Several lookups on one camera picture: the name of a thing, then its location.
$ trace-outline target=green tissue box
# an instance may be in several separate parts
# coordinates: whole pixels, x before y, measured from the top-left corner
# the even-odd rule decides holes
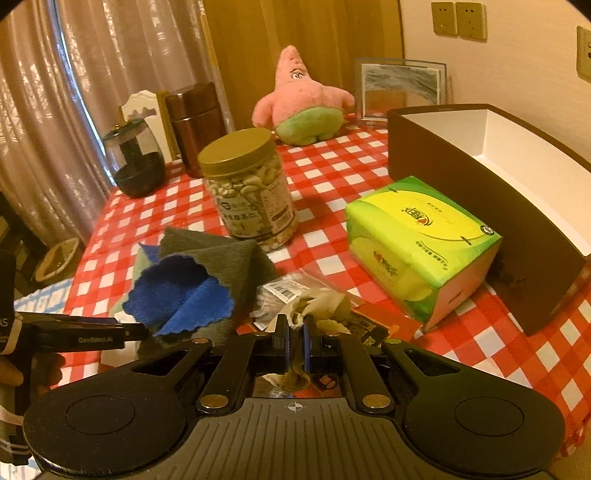
[[[501,236],[415,177],[347,205],[349,247],[424,329],[482,283]]]

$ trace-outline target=patrick star plush toy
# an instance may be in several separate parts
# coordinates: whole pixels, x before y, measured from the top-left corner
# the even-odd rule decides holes
[[[355,98],[349,92],[322,85],[310,78],[297,49],[290,45],[281,52],[275,73],[275,90],[255,106],[255,127],[272,127],[289,145],[309,145],[334,137]]]

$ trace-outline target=open cardboard box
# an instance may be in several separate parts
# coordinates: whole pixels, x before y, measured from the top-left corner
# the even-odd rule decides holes
[[[388,112],[389,175],[413,175],[504,240],[487,280],[531,335],[590,278],[591,164],[491,105]]]

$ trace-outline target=cashew nuts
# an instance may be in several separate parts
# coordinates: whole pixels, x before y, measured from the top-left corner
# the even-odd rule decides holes
[[[265,206],[261,200],[261,193],[264,192],[268,186],[272,185],[276,179],[283,175],[283,167],[279,155],[267,159],[258,167],[246,171],[243,174],[234,174],[232,177],[224,177],[221,179],[205,179],[205,185],[211,192],[214,199],[233,199],[243,197],[248,203],[256,207],[258,215],[252,216],[251,212],[243,211],[242,209],[219,211],[228,232],[231,235],[237,235],[244,238],[249,232],[252,232],[252,237],[256,239],[259,230],[269,225],[270,220],[266,219]],[[295,214],[290,224],[287,225],[281,232],[275,236],[259,242],[261,248],[265,251],[278,248],[287,242],[297,229],[298,221]]]

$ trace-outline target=blue checkered cloth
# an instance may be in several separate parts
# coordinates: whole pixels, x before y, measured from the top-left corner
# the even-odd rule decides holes
[[[68,278],[37,290],[14,302],[14,309],[17,312],[63,313],[71,286],[72,279]],[[32,458],[24,466],[0,463],[0,480],[33,480],[40,473]]]
[[[63,313],[72,278],[49,285],[14,302],[17,312]]]

